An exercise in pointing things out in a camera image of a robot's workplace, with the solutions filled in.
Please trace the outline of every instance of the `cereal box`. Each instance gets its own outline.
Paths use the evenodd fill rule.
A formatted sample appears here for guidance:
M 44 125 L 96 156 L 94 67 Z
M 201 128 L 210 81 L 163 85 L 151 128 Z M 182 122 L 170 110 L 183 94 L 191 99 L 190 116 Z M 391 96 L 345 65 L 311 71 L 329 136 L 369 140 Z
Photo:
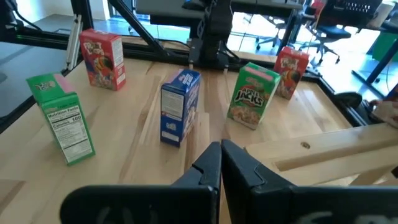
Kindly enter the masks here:
M 284 47 L 276 60 L 274 72 L 280 77 L 280 83 L 276 91 L 277 95 L 291 99 L 294 90 L 308 65 L 309 55 L 290 47 Z
M 240 69 L 227 116 L 256 129 L 278 86 L 280 76 L 248 63 Z
M 384 100 L 377 101 L 373 115 L 398 128 L 398 84 Z
M 79 98 L 60 74 L 28 78 L 27 83 L 68 165 L 95 155 Z
M 90 85 L 119 90 L 126 82 L 121 37 L 88 29 L 79 39 Z
M 200 73 L 179 70 L 161 89 L 160 140 L 180 147 L 195 119 Z

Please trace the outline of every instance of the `green cereal box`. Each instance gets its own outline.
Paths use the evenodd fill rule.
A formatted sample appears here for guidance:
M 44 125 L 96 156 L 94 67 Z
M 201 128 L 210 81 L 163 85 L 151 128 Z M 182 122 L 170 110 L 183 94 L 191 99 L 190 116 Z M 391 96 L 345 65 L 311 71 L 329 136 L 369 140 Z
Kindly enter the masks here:
M 256 129 L 279 84 L 278 73 L 248 63 L 239 71 L 228 117 Z
M 68 165 L 95 155 L 79 98 L 61 74 L 28 78 L 27 83 Z

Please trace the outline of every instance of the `wooden tabletop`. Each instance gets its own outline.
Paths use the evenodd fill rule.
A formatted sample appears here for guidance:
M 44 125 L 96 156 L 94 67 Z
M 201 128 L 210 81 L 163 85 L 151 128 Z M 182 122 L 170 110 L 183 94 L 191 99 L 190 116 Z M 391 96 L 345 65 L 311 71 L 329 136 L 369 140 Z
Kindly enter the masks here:
M 159 142 L 160 85 L 181 66 L 125 59 L 119 91 L 89 86 L 84 63 L 67 79 L 80 97 L 96 155 L 65 165 L 37 105 L 0 135 L 0 223 L 59 223 L 65 196 L 89 184 L 171 184 L 211 141 L 240 146 L 350 128 L 316 84 L 275 97 L 256 131 L 226 119 L 237 73 L 202 73 L 195 126 L 180 149 Z M 225 201 L 221 223 L 228 223 Z

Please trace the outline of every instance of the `blue cereal box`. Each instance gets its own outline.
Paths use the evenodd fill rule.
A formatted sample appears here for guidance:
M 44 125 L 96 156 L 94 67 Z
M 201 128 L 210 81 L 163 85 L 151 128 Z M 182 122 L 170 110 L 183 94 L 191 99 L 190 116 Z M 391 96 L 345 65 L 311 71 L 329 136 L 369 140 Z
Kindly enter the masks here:
M 198 105 L 200 73 L 180 69 L 162 85 L 160 106 L 160 140 L 180 147 L 195 119 Z

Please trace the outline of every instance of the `red cereal box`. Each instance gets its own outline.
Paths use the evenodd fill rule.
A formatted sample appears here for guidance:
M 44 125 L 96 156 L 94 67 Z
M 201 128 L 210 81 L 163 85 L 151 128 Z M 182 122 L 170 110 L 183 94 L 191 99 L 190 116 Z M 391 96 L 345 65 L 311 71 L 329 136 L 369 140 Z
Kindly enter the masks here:
M 288 100 L 291 99 L 294 90 L 299 84 L 301 77 L 307 68 L 309 55 L 290 47 L 284 47 L 278 55 L 274 71 L 277 72 L 281 79 L 276 90 L 276 94 Z
M 119 90 L 126 82 L 121 37 L 88 29 L 79 40 L 90 85 Z

